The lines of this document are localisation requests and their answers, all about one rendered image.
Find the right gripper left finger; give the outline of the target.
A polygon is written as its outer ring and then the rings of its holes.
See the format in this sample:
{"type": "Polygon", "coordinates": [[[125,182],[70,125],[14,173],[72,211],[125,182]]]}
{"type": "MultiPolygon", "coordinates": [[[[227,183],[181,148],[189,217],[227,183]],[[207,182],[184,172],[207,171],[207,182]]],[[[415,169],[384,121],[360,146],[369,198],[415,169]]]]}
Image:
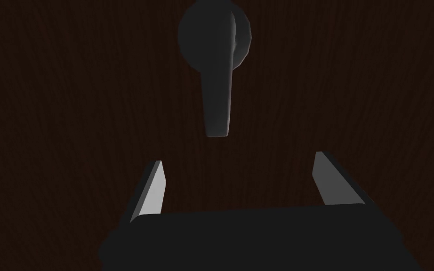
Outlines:
{"type": "Polygon", "coordinates": [[[161,213],[166,184],[162,161],[151,161],[143,179],[138,183],[137,202],[131,209],[131,222],[140,215],[161,213]]]}

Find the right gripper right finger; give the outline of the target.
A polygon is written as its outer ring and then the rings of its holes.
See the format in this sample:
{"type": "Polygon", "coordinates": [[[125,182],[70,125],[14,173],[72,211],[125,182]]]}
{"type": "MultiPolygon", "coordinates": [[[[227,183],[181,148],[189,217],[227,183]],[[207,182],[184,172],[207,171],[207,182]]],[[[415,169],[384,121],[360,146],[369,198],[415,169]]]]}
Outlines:
{"type": "Polygon", "coordinates": [[[325,205],[374,205],[370,196],[328,151],[315,153],[312,177],[325,205]]]}

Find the dark brown wooden door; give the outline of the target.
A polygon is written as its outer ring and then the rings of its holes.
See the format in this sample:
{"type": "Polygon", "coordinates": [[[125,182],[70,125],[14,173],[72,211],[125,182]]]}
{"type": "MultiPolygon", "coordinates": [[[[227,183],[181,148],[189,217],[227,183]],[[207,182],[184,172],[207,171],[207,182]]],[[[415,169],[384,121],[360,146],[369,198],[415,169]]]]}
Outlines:
{"type": "Polygon", "coordinates": [[[434,271],[434,0],[233,0],[250,21],[208,138],[195,0],[0,0],[0,271],[101,271],[147,163],[162,211],[315,206],[330,152],[434,271]]]}

